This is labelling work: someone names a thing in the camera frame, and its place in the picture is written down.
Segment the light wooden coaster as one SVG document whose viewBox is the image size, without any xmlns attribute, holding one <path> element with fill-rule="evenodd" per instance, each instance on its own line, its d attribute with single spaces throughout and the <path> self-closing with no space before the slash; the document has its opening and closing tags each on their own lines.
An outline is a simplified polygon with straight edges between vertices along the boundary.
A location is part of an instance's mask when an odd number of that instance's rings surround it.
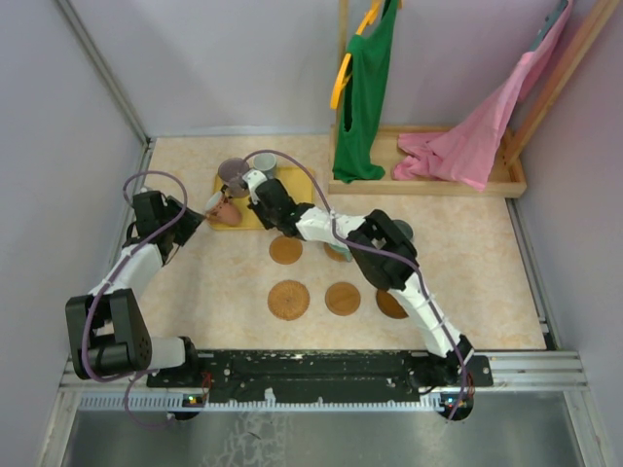
<svg viewBox="0 0 623 467">
<path fill-rule="evenodd" d="M 298 238 L 283 235 L 275 238 L 269 247 L 272 260 L 280 265 L 296 263 L 301 258 L 302 253 L 303 245 Z"/>
</svg>

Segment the pink mug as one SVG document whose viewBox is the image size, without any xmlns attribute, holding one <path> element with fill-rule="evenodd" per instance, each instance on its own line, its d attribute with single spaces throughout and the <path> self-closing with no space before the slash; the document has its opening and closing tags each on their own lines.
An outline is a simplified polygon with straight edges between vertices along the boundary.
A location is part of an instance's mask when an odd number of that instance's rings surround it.
<svg viewBox="0 0 623 467">
<path fill-rule="evenodd" d="M 238 208 L 222 192 L 213 194 L 204 206 L 204 216 L 210 222 L 218 222 L 229 227 L 236 227 L 242 221 Z"/>
</svg>

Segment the large woven rattan coaster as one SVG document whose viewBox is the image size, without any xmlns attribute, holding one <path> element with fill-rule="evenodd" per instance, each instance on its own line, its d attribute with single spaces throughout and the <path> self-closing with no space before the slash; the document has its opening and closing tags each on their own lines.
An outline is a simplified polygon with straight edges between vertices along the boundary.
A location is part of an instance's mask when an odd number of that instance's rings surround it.
<svg viewBox="0 0 623 467">
<path fill-rule="evenodd" d="M 267 304 L 273 316 L 292 321 L 305 314 L 310 305 L 308 288 L 295 280 L 278 282 L 269 292 Z"/>
</svg>

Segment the small orange wooden coaster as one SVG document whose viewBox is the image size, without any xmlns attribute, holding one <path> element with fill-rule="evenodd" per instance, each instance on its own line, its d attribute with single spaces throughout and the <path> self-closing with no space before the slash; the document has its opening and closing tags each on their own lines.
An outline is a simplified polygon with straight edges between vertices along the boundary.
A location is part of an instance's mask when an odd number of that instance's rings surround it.
<svg viewBox="0 0 623 467">
<path fill-rule="evenodd" d="M 361 296 L 358 289 L 348 282 L 332 284 L 325 294 L 327 308 L 338 316 L 349 316 L 355 313 L 360 303 Z"/>
</svg>

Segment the dark speckled grey mug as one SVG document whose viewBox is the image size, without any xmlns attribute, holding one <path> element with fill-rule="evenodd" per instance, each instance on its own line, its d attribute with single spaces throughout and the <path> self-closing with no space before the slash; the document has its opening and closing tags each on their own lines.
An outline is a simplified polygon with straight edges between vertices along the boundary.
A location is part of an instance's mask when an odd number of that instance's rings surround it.
<svg viewBox="0 0 623 467">
<path fill-rule="evenodd" d="M 414 231 L 412 227 L 404 220 L 394 219 L 393 224 L 398 228 L 400 232 L 404 234 L 404 236 L 412 241 L 414 239 Z"/>
</svg>

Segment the large brown wooden coaster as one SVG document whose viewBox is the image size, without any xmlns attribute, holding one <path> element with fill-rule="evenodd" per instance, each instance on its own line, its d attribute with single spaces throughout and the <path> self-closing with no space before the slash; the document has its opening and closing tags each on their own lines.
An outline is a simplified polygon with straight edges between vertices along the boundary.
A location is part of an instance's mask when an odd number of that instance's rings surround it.
<svg viewBox="0 0 623 467">
<path fill-rule="evenodd" d="M 387 291 L 378 290 L 376 292 L 376 303 L 381 313 L 391 319 L 401 320 L 408 317 L 402 305 Z"/>
</svg>

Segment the teal mug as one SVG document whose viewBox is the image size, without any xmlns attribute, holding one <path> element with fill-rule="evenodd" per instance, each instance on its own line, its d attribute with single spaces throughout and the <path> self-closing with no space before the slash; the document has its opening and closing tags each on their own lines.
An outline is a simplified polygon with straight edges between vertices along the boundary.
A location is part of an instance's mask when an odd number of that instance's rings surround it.
<svg viewBox="0 0 623 467">
<path fill-rule="evenodd" d="M 352 261 L 352 255 L 347 248 L 342 248 L 342 247 L 335 246 L 332 244 L 330 244 L 328 248 L 329 248 L 329 251 L 331 252 L 331 258 L 334 259 L 335 261 L 348 262 L 348 263 Z"/>
</svg>

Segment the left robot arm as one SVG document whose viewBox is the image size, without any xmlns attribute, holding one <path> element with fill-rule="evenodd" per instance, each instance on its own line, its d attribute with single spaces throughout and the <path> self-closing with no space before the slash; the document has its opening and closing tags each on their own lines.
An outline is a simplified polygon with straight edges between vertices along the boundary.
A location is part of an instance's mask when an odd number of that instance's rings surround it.
<svg viewBox="0 0 623 467">
<path fill-rule="evenodd" d="M 139 193 L 130 205 L 135 220 L 119 260 L 88 294 L 65 305 L 74 372 L 104 381 L 164 367 L 179 384 L 192 385 L 201 378 L 202 361 L 186 352 L 181 338 L 152 338 L 138 299 L 204 215 L 160 191 Z"/>
</svg>

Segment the yellow tray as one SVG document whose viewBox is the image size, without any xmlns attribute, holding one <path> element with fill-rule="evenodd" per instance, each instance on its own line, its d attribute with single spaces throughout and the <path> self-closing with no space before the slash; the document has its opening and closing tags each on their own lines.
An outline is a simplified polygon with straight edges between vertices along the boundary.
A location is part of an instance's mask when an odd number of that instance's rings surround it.
<svg viewBox="0 0 623 467">
<path fill-rule="evenodd" d="M 287 193 L 296 202 L 314 203 L 315 188 L 310 178 L 300 168 L 294 166 L 279 167 L 276 171 L 276 178 L 282 183 Z M 241 222 L 237 226 L 228 226 L 210 219 L 208 224 L 216 231 L 250 231 L 264 229 L 255 213 L 248 208 L 250 195 L 243 198 L 232 198 L 231 204 L 235 206 L 241 214 Z"/>
</svg>

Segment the grey-white mug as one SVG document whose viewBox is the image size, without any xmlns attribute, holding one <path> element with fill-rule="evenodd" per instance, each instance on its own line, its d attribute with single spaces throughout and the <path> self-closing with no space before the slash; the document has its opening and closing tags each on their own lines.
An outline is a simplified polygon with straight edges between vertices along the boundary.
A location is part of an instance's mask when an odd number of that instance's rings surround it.
<svg viewBox="0 0 623 467">
<path fill-rule="evenodd" d="M 252 158 L 253 167 L 262 172 L 268 179 L 276 178 L 277 160 L 276 155 L 263 152 Z"/>
</svg>

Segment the purple mug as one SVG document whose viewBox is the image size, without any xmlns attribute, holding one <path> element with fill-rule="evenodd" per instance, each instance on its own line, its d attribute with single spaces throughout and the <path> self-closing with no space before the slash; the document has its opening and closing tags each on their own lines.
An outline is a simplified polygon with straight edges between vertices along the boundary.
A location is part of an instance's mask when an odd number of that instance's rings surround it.
<svg viewBox="0 0 623 467">
<path fill-rule="evenodd" d="M 232 198 L 244 198 L 248 188 L 242 176 L 250 170 L 249 164 L 241 158 L 229 158 L 223 161 L 217 174 L 223 182 L 221 191 Z"/>
</svg>

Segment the green shirt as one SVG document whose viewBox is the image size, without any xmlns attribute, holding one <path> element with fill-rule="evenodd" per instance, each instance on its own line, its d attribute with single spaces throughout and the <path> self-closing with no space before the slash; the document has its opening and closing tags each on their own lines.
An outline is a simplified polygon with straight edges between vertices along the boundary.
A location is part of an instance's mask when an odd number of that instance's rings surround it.
<svg viewBox="0 0 623 467">
<path fill-rule="evenodd" d="M 385 170 L 371 162 L 385 100 L 385 91 L 399 1 L 383 1 L 374 30 L 367 36 L 353 35 L 346 52 L 351 54 L 348 83 L 342 92 L 343 106 L 337 126 L 333 175 L 337 180 L 380 180 Z"/>
</svg>

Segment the yellow hanger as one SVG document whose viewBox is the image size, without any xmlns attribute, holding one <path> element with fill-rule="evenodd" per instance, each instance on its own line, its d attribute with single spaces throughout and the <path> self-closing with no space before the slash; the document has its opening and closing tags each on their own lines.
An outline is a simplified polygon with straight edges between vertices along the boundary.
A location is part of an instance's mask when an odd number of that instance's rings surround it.
<svg viewBox="0 0 623 467">
<path fill-rule="evenodd" d="M 347 75 L 351 54 L 346 52 L 348 35 L 348 0 L 340 0 L 338 7 L 338 72 L 330 96 L 330 108 L 337 111 L 341 103 L 342 92 L 345 89 L 349 75 Z M 383 1 L 371 1 L 368 11 L 355 29 L 355 35 L 361 36 L 365 29 L 375 23 L 383 8 Z"/>
</svg>

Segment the grey hanger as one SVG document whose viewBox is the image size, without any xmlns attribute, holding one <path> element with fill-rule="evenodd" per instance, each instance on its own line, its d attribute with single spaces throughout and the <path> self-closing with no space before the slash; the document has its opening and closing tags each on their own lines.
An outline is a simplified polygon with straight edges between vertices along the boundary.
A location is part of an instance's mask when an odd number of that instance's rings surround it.
<svg viewBox="0 0 623 467">
<path fill-rule="evenodd" d="M 544 23 L 539 28 L 534 40 L 532 41 L 529 51 L 534 52 L 539 45 L 543 42 L 549 31 L 556 24 L 559 17 L 565 12 L 568 7 L 568 0 L 560 0 L 555 8 L 545 17 Z"/>
</svg>

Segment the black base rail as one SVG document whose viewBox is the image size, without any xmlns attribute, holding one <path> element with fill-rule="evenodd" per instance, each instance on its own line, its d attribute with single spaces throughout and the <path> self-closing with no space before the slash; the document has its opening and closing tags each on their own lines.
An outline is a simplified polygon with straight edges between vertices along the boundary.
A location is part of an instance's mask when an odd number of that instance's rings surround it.
<svg viewBox="0 0 623 467">
<path fill-rule="evenodd" d="M 204 391 L 212 404 L 263 402 L 268 391 L 281 404 L 417 402 L 460 385 L 440 358 L 410 350 L 204 350 L 147 379 L 150 388 Z"/>
</svg>

